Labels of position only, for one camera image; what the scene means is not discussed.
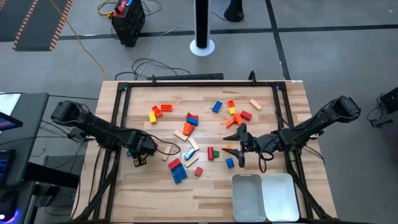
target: computer monitor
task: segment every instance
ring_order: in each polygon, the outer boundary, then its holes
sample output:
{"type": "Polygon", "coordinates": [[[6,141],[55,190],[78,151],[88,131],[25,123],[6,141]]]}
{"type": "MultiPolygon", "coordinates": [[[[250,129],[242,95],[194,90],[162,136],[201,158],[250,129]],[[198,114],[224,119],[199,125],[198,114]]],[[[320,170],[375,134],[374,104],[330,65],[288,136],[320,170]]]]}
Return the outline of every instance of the computer monitor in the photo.
{"type": "Polygon", "coordinates": [[[0,131],[10,130],[23,126],[23,122],[0,112],[0,131]]]}

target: white cable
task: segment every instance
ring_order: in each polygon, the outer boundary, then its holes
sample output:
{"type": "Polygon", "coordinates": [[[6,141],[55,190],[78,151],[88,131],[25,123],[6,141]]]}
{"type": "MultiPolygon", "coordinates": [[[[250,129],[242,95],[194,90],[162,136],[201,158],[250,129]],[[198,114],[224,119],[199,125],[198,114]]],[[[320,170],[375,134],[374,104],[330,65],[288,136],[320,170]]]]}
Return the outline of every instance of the white cable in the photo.
{"type": "MultiPolygon", "coordinates": [[[[152,56],[154,56],[154,54],[155,54],[155,52],[156,52],[157,44],[159,43],[160,38],[162,38],[163,35],[166,35],[166,34],[168,34],[168,33],[173,32],[175,29],[177,29],[177,28],[179,28],[179,27],[185,27],[185,28],[189,28],[189,29],[195,31],[194,28],[192,28],[192,27],[190,27],[190,26],[179,25],[179,26],[176,26],[176,27],[174,27],[173,29],[171,29],[171,30],[169,30],[169,31],[167,31],[167,32],[165,32],[165,33],[163,33],[163,34],[161,34],[161,35],[157,38],[156,43],[155,43],[155,48],[154,48],[154,50],[152,51],[152,53],[150,54],[150,56],[149,56],[148,59],[152,59],[152,56]]],[[[140,77],[141,77],[142,71],[144,71],[145,66],[148,64],[148,62],[149,62],[149,60],[147,60],[145,63],[143,63],[143,68],[142,68],[141,71],[139,72],[139,76],[140,76],[140,77]]]]}

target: green lego brick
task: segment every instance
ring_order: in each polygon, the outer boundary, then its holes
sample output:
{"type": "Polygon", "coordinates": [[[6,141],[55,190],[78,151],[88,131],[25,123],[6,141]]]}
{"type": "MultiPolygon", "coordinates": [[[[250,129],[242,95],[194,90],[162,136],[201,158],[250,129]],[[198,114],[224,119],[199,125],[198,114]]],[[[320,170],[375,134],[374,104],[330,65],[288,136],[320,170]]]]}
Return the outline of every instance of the green lego brick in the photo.
{"type": "Polygon", "coordinates": [[[217,150],[214,150],[214,158],[219,158],[220,157],[220,152],[217,150]]]}

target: lego brick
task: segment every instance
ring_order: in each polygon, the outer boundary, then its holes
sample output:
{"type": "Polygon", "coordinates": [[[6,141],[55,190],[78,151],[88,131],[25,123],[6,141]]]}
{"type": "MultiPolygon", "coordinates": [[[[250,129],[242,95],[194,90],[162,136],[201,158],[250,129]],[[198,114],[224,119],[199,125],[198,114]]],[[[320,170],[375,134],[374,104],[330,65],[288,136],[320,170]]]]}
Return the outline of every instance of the lego brick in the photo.
{"type": "Polygon", "coordinates": [[[173,111],[173,105],[161,105],[160,110],[161,111],[173,111]]]}
{"type": "Polygon", "coordinates": [[[198,156],[193,156],[190,160],[188,160],[186,163],[185,163],[185,167],[190,167],[194,162],[196,162],[197,160],[199,159],[199,157],[198,156]]]}
{"type": "Polygon", "coordinates": [[[179,137],[183,141],[186,141],[188,139],[188,137],[186,137],[185,135],[183,135],[181,132],[179,132],[177,130],[174,131],[174,135],[179,137]]]}
{"type": "Polygon", "coordinates": [[[152,110],[155,112],[156,116],[161,117],[163,115],[161,110],[156,105],[152,107],[152,110]]]}
{"type": "Polygon", "coordinates": [[[245,119],[246,121],[250,121],[250,119],[251,119],[251,117],[252,117],[252,114],[249,114],[249,113],[246,112],[246,111],[242,111],[242,112],[241,112],[241,117],[242,117],[243,119],[245,119]]]}
{"type": "Polygon", "coordinates": [[[257,110],[261,110],[261,106],[260,104],[258,104],[254,99],[251,99],[250,104],[253,105],[253,107],[255,107],[257,110]]]}
{"type": "Polygon", "coordinates": [[[188,132],[188,136],[192,134],[192,131],[195,129],[195,125],[190,125],[189,126],[189,132],[188,132]]]}
{"type": "Polygon", "coordinates": [[[193,124],[195,126],[198,126],[198,120],[197,119],[187,118],[187,122],[190,123],[190,124],[193,124]]]}
{"type": "MultiPolygon", "coordinates": [[[[164,149],[164,153],[166,153],[166,154],[170,154],[170,151],[172,150],[172,147],[171,146],[167,146],[165,149],[164,149]]],[[[167,158],[169,157],[169,155],[165,155],[165,154],[162,154],[163,155],[163,157],[162,157],[162,160],[163,161],[166,161],[167,160],[167,158]]]]}
{"type": "Polygon", "coordinates": [[[194,148],[196,151],[199,150],[199,146],[198,146],[197,142],[195,142],[193,137],[189,137],[188,141],[191,143],[192,148],[194,148]]]}
{"type": "Polygon", "coordinates": [[[227,120],[225,124],[226,128],[229,128],[233,123],[235,123],[233,119],[227,120]]]}
{"type": "Polygon", "coordinates": [[[228,112],[230,115],[235,114],[235,108],[233,108],[233,107],[228,108],[228,112]]]}
{"type": "Polygon", "coordinates": [[[213,160],[214,159],[214,149],[213,149],[213,147],[207,147],[207,158],[209,160],[213,160]]]}
{"type": "Polygon", "coordinates": [[[153,111],[149,112],[149,121],[151,124],[156,124],[156,117],[153,111]]]}
{"type": "Polygon", "coordinates": [[[169,163],[169,169],[172,170],[172,169],[176,168],[180,164],[181,164],[180,159],[176,158],[171,163],[169,163]]]}
{"type": "Polygon", "coordinates": [[[203,169],[201,167],[197,167],[197,169],[195,170],[195,176],[200,177],[202,172],[203,169]]]}
{"type": "Polygon", "coordinates": [[[233,168],[235,165],[234,165],[234,161],[232,160],[232,158],[228,158],[228,159],[226,159],[225,160],[226,161],[226,166],[227,166],[227,168],[233,168]]]}
{"type": "Polygon", "coordinates": [[[172,175],[176,184],[181,183],[183,179],[188,177],[182,164],[172,169],[172,175]]]}
{"type": "Polygon", "coordinates": [[[235,106],[235,103],[233,100],[229,100],[228,102],[226,102],[226,104],[228,105],[228,107],[233,107],[235,106]]]}
{"type": "Polygon", "coordinates": [[[183,131],[182,131],[182,134],[184,134],[184,135],[189,135],[189,127],[191,126],[191,124],[190,123],[185,123],[184,124],[184,129],[183,129],[183,131]]]}
{"type": "Polygon", "coordinates": [[[222,104],[223,104],[222,102],[217,101],[216,104],[213,107],[213,112],[218,113],[222,104]]]}
{"type": "Polygon", "coordinates": [[[194,148],[191,148],[187,153],[185,153],[185,155],[184,155],[185,161],[188,161],[189,159],[191,159],[191,157],[193,156],[193,154],[195,152],[196,152],[196,150],[194,148]]]}
{"type": "Polygon", "coordinates": [[[199,119],[199,115],[192,115],[190,113],[187,113],[187,118],[199,119]]]}
{"type": "Polygon", "coordinates": [[[238,124],[241,125],[243,124],[243,119],[239,113],[234,114],[234,121],[238,124]]]}
{"type": "Polygon", "coordinates": [[[217,150],[214,150],[214,158],[219,158],[220,157],[220,152],[217,150]]]}

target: gray tray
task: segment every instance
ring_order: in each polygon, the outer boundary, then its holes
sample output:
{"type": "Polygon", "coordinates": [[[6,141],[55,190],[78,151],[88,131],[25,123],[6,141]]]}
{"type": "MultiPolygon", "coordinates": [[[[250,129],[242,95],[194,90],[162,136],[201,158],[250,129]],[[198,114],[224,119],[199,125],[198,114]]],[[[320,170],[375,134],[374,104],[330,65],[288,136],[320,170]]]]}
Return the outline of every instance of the gray tray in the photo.
{"type": "Polygon", "coordinates": [[[234,219],[238,222],[264,222],[267,217],[262,199],[261,177],[238,174],[232,177],[234,219]]]}

